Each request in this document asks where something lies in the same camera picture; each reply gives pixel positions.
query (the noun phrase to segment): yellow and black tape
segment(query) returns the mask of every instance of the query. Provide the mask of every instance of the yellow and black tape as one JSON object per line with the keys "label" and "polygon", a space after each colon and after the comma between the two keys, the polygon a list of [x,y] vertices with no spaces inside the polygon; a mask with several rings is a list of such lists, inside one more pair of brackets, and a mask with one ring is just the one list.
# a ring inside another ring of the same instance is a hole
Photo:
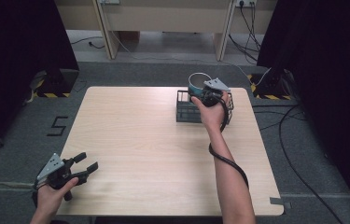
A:
{"label": "yellow and black tape", "polygon": [[69,97],[70,93],[58,93],[58,92],[35,92],[35,97],[47,97],[47,98],[58,98],[58,97]]}
{"label": "yellow and black tape", "polygon": [[59,98],[59,97],[69,97],[70,96],[70,92],[44,91],[43,83],[44,83],[44,79],[41,80],[40,82],[38,82],[38,84],[35,88],[34,97]]}
{"label": "yellow and black tape", "polygon": [[[247,76],[249,80],[253,77],[253,75]],[[290,96],[283,92],[283,94],[268,94],[268,93],[261,93],[259,92],[258,86],[251,84],[251,91],[253,92],[254,97],[259,99],[268,99],[268,100],[290,100]]]}

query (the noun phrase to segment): floor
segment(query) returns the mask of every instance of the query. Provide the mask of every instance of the floor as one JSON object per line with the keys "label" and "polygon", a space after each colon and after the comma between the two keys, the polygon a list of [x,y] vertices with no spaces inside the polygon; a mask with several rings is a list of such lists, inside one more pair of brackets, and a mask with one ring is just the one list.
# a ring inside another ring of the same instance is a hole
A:
{"label": "floor", "polygon": [[[206,63],[255,65],[228,39],[222,62],[216,60],[212,34],[141,32],[138,43],[124,41],[115,60],[108,60],[100,31],[67,31],[78,62],[101,63]],[[256,50],[248,35],[232,35],[238,44]],[[263,35],[256,35],[262,42]],[[258,58],[258,53],[249,51]]]}

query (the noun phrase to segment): black wire basket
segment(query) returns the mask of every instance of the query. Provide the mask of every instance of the black wire basket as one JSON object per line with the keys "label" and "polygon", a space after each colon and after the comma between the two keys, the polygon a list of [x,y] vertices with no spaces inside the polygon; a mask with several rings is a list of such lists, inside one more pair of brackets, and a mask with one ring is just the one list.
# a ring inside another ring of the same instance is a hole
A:
{"label": "black wire basket", "polygon": [[[230,104],[228,106],[228,122],[230,124],[233,110],[232,94],[228,93]],[[176,102],[176,122],[201,123],[201,112],[198,107],[191,101],[188,91],[177,91]]]}

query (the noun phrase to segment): mug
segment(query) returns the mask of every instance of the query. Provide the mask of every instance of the mug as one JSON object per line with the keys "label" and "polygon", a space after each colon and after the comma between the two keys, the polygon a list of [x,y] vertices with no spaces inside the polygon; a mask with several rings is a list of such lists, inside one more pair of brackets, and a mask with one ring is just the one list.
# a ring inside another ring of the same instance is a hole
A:
{"label": "mug", "polygon": [[212,78],[205,73],[194,73],[189,76],[189,95],[202,95],[204,82],[209,80]]}

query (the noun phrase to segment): human arm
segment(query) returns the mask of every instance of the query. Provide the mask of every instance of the human arm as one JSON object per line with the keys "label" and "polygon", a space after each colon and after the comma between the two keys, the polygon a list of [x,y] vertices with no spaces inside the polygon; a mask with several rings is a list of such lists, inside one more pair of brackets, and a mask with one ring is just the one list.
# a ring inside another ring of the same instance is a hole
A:
{"label": "human arm", "polygon": [[[222,99],[225,102],[229,101],[226,92],[223,92]],[[217,154],[234,161],[220,130],[224,118],[224,110],[221,104],[206,107],[196,97],[192,97],[191,100],[201,111],[201,120],[207,130],[213,150]],[[233,167],[216,157],[214,163],[217,194],[223,223],[256,223],[250,193],[242,176]]]}
{"label": "human arm", "polygon": [[61,205],[64,194],[72,189],[77,182],[78,178],[75,177],[68,181],[61,189],[53,189],[49,185],[44,185],[38,189],[37,209],[30,223],[50,223]]}

